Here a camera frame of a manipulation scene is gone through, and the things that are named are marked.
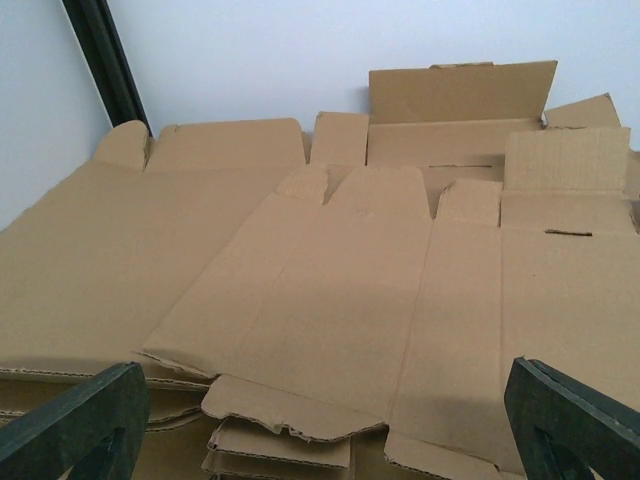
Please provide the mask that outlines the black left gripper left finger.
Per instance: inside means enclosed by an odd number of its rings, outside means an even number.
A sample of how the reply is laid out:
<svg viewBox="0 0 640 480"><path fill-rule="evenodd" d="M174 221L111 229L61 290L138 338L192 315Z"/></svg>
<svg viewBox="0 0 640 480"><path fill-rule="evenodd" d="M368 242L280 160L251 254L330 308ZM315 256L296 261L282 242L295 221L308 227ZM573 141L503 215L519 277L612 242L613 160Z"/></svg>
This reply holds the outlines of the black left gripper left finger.
<svg viewBox="0 0 640 480"><path fill-rule="evenodd" d="M142 366L115 364L1 428L3 479L130 479L150 415Z"/></svg>

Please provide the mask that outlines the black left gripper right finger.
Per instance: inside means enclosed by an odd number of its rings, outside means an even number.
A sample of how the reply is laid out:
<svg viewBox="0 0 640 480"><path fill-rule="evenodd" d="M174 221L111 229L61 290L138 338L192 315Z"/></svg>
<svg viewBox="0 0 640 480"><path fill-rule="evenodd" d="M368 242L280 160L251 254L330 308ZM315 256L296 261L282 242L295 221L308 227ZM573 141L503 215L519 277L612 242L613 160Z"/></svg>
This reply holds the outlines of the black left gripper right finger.
<svg viewBox="0 0 640 480"><path fill-rule="evenodd" d="M639 412L539 360L513 361L504 404L529 479L637 479Z"/></svg>

